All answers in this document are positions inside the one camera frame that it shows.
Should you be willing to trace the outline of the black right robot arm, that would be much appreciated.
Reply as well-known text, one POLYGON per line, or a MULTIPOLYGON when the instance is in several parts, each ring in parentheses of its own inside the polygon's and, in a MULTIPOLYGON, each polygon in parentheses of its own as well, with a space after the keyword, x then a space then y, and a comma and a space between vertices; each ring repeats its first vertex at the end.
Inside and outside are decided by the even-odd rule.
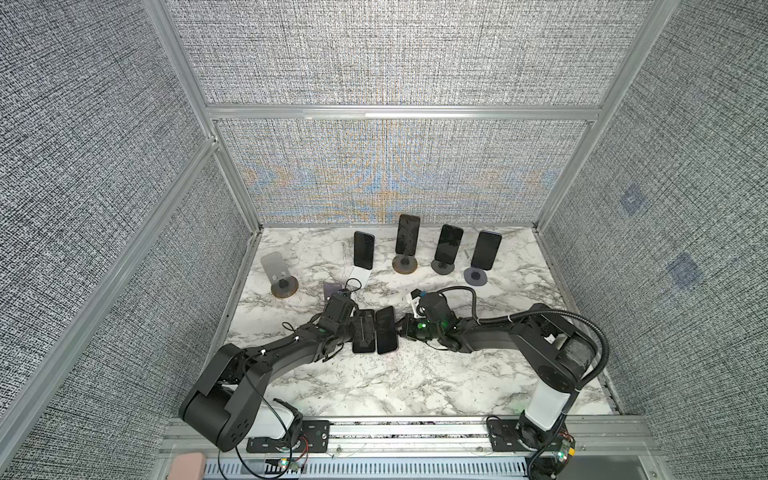
POLYGON ((460 317, 445 291, 416 290, 411 305, 412 311, 395 323, 403 338, 426 345, 435 341, 453 353, 520 352, 538 377, 517 421, 518 442, 529 451, 555 440, 583 387, 609 360, 608 340, 593 321, 542 303, 506 316, 460 317))

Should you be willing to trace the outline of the black smartphone on purple stand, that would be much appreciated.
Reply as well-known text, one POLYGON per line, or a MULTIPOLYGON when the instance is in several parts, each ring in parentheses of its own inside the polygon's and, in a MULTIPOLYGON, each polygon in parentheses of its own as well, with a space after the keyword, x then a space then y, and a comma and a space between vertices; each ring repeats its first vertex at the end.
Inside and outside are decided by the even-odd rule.
POLYGON ((495 232, 480 231, 471 259, 471 267, 489 271, 496 260, 502 236, 495 232))

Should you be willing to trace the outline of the aluminium front rail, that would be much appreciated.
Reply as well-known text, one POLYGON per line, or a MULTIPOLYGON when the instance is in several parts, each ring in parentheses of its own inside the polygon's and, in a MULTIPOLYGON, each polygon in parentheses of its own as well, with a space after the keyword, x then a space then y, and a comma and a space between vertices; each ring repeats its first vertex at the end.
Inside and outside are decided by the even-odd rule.
MULTIPOLYGON (((288 479, 525 479, 525 453, 493 449, 483 416, 330 417, 313 434, 324 451, 295 449, 288 479)), ((562 479, 670 479, 671 468, 638 416, 572 416, 567 428, 575 454, 562 479)), ((256 479, 281 468, 277 454, 244 446, 221 453, 179 420, 171 422, 152 479, 171 478, 174 464, 191 457, 192 479, 256 479)))

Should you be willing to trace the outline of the grey stand with wooden base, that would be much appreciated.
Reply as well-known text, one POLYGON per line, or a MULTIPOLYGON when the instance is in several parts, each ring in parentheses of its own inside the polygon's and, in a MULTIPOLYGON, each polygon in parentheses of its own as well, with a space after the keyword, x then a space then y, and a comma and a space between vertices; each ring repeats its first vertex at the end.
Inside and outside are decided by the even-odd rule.
POLYGON ((276 298, 289 298, 298 291, 298 279, 290 273, 288 265, 280 252, 264 255, 260 262, 270 282, 271 293, 276 298))

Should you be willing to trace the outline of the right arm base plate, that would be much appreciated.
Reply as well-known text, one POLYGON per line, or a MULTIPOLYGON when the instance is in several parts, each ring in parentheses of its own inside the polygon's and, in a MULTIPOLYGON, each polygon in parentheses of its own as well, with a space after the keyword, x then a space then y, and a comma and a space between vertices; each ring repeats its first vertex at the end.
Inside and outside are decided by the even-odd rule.
POLYGON ((569 452, 575 448, 576 440, 565 424, 565 421, 555 423, 557 431, 540 431, 533 424, 525 423, 518 426, 518 418, 501 418, 489 415, 484 419, 488 440, 494 452, 530 452, 537 451, 546 439, 551 443, 547 451, 564 450, 569 452))

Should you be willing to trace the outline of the wooden round-base phone stand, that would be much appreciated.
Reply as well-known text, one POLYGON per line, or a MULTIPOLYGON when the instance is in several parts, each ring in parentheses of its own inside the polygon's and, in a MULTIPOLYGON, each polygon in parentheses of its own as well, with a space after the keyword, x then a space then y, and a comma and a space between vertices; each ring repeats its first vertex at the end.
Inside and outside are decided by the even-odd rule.
POLYGON ((418 261, 414 256, 397 254, 392 260, 392 268, 401 275, 409 275, 418 268, 418 261))

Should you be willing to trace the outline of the black smartphone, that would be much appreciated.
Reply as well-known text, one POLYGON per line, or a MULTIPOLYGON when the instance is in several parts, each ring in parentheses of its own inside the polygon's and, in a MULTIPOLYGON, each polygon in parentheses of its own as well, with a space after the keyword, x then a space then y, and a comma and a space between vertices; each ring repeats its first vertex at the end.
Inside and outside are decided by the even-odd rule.
POLYGON ((443 264, 454 264, 463 239, 464 230, 450 224, 441 227, 434 259, 443 264))
POLYGON ((398 219, 395 252, 398 255, 415 256, 421 219, 418 216, 401 214, 398 219))
POLYGON ((495 232, 480 231, 471 259, 471 267, 489 271, 496 260, 502 236, 495 232))

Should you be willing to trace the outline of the black smartphone on grey stand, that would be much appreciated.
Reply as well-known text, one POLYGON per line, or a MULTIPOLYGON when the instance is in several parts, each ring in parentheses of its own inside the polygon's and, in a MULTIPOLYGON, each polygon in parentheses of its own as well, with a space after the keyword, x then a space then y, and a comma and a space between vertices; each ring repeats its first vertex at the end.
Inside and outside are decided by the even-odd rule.
POLYGON ((443 264, 454 264, 463 239, 464 230, 450 224, 441 227, 434 259, 443 264))

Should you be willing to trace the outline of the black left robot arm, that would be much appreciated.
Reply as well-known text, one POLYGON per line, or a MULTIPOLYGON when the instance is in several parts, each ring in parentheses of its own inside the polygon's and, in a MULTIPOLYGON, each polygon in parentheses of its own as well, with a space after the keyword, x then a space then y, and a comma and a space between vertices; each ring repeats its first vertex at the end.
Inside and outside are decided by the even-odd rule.
POLYGON ((253 427, 270 381, 331 359, 352 339, 358 310, 351 293, 341 290, 287 337, 260 347, 223 345, 182 401, 180 419, 220 450, 232 450, 253 427))

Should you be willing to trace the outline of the purple round-base phone stand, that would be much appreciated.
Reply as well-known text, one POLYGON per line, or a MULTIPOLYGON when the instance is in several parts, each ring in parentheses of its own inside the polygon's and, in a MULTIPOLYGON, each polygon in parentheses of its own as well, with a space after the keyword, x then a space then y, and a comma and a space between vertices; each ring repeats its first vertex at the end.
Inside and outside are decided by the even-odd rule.
POLYGON ((328 301, 335 293, 343 289, 340 283, 326 282, 323 284, 323 299, 328 301))

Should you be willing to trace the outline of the white folding phone stand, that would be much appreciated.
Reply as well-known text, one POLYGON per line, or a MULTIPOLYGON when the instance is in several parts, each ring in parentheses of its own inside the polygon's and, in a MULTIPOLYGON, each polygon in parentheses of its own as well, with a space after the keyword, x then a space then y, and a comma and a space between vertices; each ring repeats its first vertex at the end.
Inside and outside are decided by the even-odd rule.
POLYGON ((370 278, 371 270, 363 267, 353 266, 349 274, 345 286, 350 291, 356 291, 363 289, 370 278))

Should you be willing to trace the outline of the blue-edged smartphone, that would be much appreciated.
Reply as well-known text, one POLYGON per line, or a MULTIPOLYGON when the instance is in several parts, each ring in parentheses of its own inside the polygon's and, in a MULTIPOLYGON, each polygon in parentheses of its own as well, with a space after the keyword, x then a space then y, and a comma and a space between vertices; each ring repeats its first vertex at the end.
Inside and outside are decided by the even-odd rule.
POLYGON ((372 270, 375 255, 375 236, 362 231, 353 235, 353 264, 355 267, 372 270))

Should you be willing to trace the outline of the lilac round-base phone stand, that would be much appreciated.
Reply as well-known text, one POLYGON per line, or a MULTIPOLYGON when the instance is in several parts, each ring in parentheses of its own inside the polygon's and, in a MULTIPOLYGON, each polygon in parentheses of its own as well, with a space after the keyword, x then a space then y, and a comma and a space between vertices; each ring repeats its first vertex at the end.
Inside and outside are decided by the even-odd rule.
POLYGON ((475 287, 484 286, 488 282, 486 271, 475 267, 467 268, 464 271, 464 279, 468 285, 475 287))

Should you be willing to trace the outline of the pink-edged smartphone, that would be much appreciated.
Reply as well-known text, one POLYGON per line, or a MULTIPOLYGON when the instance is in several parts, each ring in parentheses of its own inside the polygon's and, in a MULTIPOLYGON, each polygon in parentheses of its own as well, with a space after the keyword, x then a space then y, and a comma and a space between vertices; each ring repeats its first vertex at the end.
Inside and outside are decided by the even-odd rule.
POLYGON ((352 351, 354 354, 373 353, 376 347, 375 311, 360 310, 353 318, 352 351))

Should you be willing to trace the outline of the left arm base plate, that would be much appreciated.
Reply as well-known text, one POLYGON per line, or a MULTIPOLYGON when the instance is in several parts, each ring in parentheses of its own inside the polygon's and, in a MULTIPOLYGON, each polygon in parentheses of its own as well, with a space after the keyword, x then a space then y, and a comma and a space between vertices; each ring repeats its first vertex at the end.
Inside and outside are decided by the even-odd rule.
MULTIPOLYGON (((304 420, 301 429, 295 435, 293 446, 295 455, 307 450, 309 453, 326 453, 330 440, 331 422, 327 420, 304 420)), ((283 454, 289 453, 289 447, 281 439, 249 437, 247 453, 283 454)))

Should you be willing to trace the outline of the pink object at rail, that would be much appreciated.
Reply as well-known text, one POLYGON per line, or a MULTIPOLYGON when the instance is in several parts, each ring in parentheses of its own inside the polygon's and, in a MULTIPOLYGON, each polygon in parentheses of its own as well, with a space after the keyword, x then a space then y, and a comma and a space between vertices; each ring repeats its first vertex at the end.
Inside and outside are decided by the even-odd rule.
POLYGON ((176 456, 170 465, 167 480, 202 480, 207 459, 204 454, 185 453, 176 456))

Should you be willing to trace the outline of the teal-edged smartphone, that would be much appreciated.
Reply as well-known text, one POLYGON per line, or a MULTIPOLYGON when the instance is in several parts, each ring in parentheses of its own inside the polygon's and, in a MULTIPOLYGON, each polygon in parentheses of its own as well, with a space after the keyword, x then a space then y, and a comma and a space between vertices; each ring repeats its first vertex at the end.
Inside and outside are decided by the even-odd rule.
POLYGON ((379 355, 388 354, 398 349, 399 341, 396 330, 395 309, 385 307, 375 313, 376 348, 379 355))

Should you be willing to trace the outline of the dark grey round-base stand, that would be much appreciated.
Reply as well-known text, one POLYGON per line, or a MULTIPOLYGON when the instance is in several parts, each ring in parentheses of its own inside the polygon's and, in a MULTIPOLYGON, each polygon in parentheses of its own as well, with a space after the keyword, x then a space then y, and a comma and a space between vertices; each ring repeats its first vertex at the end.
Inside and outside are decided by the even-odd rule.
POLYGON ((450 275, 455 270, 453 263, 441 262, 437 259, 433 259, 430 266, 438 275, 450 275))

